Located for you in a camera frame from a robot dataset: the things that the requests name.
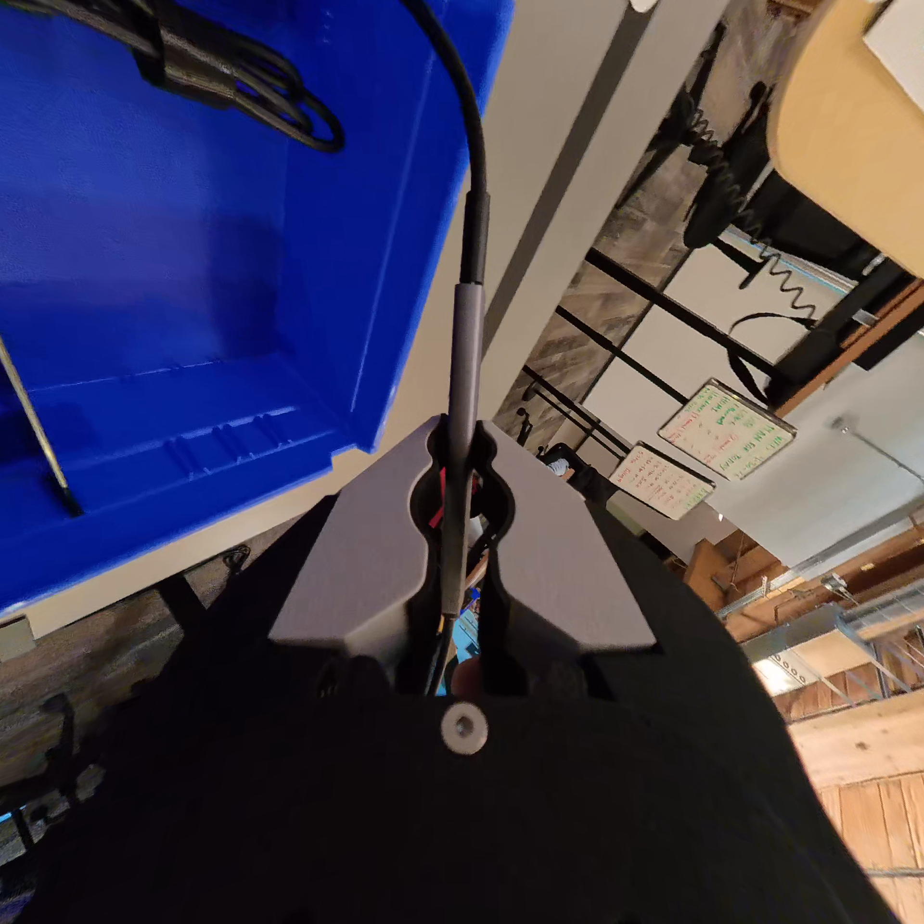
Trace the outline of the slim grey usb-c hub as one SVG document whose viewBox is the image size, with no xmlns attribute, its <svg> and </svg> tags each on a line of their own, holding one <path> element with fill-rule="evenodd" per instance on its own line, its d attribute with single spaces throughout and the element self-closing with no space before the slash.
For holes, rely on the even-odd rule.
<svg viewBox="0 0 924 924">
<path fill-rule="evenodd" d="M 464 594 L 473 468 L 470 461 L 479 408 L 484 293 L 480 284 L 455 290 L 446 415 L 445 494 L 441 558 L 441 613 L 457 618 Z"/>
</svg>

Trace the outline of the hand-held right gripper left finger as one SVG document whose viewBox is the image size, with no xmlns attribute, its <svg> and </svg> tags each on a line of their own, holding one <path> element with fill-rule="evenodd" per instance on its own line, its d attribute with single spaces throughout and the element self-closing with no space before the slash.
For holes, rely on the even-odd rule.
<svg viewBox="0 0 924 924">
<path fill-rule="evenodd" d="M 435 416 L 336 496 L 269 638 L 374 659 L 401 693 L 426 693 L 439 649 L 445 419 Z"/>
</svg>

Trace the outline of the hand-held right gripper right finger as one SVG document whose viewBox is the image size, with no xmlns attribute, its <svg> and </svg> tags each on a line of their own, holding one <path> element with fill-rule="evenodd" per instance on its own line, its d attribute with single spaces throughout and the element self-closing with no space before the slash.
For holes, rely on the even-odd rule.
<svg viewBox="0 0 924 924">
<path fill-rule="evenodd" d="M 472 442 L 489 527 L 479 649 L 484 692 L 586 689 L 592 660 L 657 652 L 657 639 L 587 502 L 496 426 Z"/>
</svg>

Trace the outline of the blue plastic bin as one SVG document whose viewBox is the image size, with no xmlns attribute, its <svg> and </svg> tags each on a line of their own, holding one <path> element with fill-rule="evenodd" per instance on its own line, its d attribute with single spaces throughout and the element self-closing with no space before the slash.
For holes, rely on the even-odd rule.
<svg viewBox="0 0 924 924">
<path fill-rule="evenodd" d="M 375 449 L 467 170 L 406 2 L 2 2 L 2 624 Z"/>
</svg>

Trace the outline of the small handwritten whiteboard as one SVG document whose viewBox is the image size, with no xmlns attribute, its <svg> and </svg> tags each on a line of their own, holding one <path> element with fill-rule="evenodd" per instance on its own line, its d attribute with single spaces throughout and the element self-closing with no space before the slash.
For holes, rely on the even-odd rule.
<svg viewBox="0 0 924 924">
<path fill-rule="evenodd" d="M 716 488 L 712 480 L 643 442 L 629 448 L 610 482 L 673 522 L 710 499 Z"/>
<path fill-rule="evenodd" d="M 797 430 L 710 378 L 657 434 L 722 479 L 741 481 L 788 448 Z"/>
</svg>

